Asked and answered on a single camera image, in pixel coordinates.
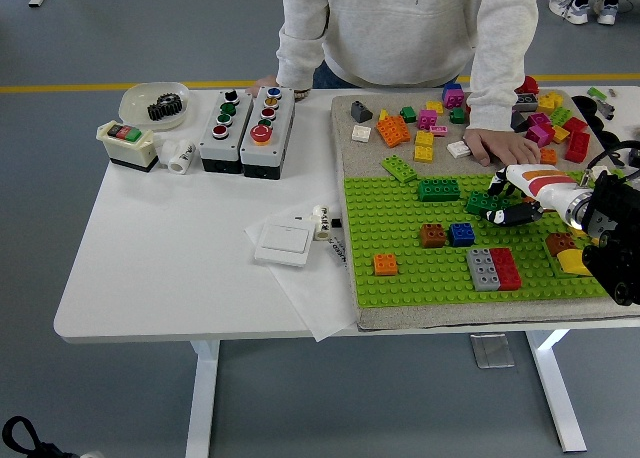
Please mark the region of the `person's right hand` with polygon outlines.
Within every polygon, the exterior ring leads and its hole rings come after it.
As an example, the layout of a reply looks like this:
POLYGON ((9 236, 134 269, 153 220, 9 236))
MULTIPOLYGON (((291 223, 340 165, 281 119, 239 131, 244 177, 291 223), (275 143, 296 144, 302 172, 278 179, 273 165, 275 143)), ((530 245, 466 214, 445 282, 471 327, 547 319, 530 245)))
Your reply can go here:
POLYGON ((251 86, 246 89, 246 92, 249 93, 252 97, 256 98, 262 88, 274 88, 279 87, 278 82, 276 81, 276 77, 273 75, 260 78, 256 80, 251 86))

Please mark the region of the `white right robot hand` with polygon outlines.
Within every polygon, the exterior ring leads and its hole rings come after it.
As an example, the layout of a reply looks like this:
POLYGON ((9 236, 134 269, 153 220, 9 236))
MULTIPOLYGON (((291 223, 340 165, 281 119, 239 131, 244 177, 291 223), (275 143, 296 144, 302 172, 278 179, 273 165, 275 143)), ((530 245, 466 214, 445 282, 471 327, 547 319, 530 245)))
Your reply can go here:
POLYGON ((488 211, 484 214, 487 221, 503 227, 524 225, 541 219, 546 210, 552 210, 567 225, 582 229, 582 215, 591 191, 553 165, 508 165, 495 173, 487 193, 497 196, 505 187, 507 195, 519 190, 530 201, 488 211))

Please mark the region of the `person's left hand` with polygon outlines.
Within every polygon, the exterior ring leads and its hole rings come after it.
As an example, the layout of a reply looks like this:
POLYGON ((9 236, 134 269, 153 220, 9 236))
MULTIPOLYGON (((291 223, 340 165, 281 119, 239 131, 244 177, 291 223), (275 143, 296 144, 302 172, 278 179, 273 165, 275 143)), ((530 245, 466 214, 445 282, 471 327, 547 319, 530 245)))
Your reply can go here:
POLYGON ((463 141, 482 166, 488 166, 492 156, 504 165, 540 162, 538 145, 514 132, 467 129, 463 141))

